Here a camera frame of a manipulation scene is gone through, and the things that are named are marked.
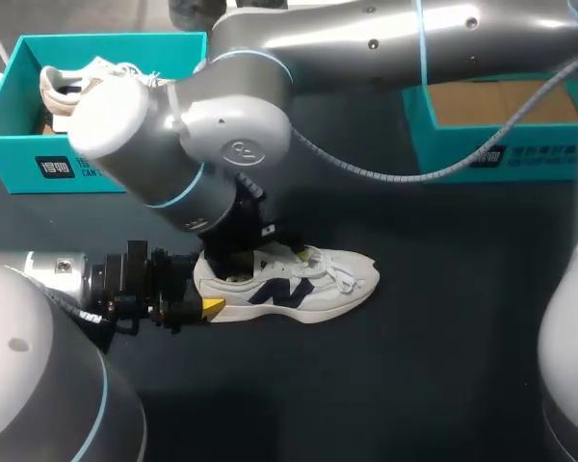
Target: dark table surface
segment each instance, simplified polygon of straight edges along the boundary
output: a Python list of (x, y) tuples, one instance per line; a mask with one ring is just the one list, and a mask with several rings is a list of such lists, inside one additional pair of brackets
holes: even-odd
[[(415, 171), (399, 95), (296, 102), (297, 127), (345, 160)], [(570, 183), (411, 187), (335, 171), (299, 146), (252, 177), (306, 240), (375, 258), (379, 289), (330, 322), (144, 322), (108, 356), (144, 402), (146, 460), (544, 460), (536, 344), (566, 263)], [(197, 239), (126, 194), (8, 195), (0, 249), (85, 251)]]

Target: screw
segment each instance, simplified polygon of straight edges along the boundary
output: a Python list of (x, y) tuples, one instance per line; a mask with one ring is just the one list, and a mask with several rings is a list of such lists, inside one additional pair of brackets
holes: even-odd
[(70, 262), (68, 261), (58, 262), (56, 268), (58, 268), (58, 271), (68, 271), (70, 270)]
[(478, 25), (478, 20), (475, 17), (471, 16), (466, 20), (464, 24), (469, 29), (475, 29)]

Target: teal shoe box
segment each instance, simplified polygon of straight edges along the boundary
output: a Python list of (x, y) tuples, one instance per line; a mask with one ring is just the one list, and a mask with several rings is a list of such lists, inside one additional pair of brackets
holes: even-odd
[[(507, 121), (547, 75), (501, 76), (403, 91), (422, 173), (471, 154)], [(546, 95), (479, 161), (438, 182), (571, 180), (578, 171), (578, 80)]]
[(9, 193), (117, 193), (123, 189), (79, 158), (66, 135), (34, 135), (43, 66), (79, 69), (96, 56), (165, 79), (193, 73), (205, 33), (22, 36), (0, 83), (0, 178)]

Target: gray robot arm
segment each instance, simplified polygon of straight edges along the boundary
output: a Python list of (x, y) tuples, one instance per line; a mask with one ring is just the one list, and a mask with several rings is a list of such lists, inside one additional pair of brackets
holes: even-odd
[(548, 71), (576, 58), (578, 5), (565, 0), (238, 10), (215, 26), (200, 72), (153, 89), (100, 85), (68, 138), (149, 208), (203, 237), (244, 202), (233, 172), (288, 152), (296, 94)]

